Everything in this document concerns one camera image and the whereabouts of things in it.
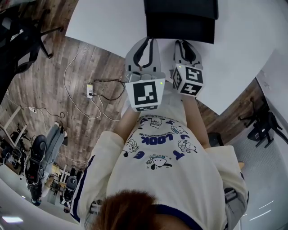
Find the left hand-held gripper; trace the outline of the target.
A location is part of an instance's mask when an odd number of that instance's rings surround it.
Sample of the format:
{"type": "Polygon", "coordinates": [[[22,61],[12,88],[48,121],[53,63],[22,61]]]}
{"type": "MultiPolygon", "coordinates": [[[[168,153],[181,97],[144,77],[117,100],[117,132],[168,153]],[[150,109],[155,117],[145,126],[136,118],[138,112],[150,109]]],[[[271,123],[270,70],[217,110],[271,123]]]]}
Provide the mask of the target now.
{"type": "Polygon", "coordinates": [[[136,112],[157,109],[162,102],[166,81],[164,73],[156,72],[161,70],[157,40],[152,37],[139,40],[127,53],[125,68],[129,78],[125,86],[132,109],[136,112]],[[147,46],[148,60],[141,66],[139,62],[147,46]]]}

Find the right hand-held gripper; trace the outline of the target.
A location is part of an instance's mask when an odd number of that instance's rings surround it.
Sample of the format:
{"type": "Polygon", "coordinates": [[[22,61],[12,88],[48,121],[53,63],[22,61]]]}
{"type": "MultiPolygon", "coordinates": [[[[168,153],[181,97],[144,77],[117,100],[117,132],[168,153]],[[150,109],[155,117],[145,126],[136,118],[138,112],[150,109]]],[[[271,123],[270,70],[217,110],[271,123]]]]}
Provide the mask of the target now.
{"type": "Polygon", "coordinates": [[[172,74],[172,80],[177,93],[197,97],[204,86],[202,70],[182,64],[186,62],[192,65],[202,64],[200,53],[188,41],[176,40],[174,61],[177,64],[172,74]]]}

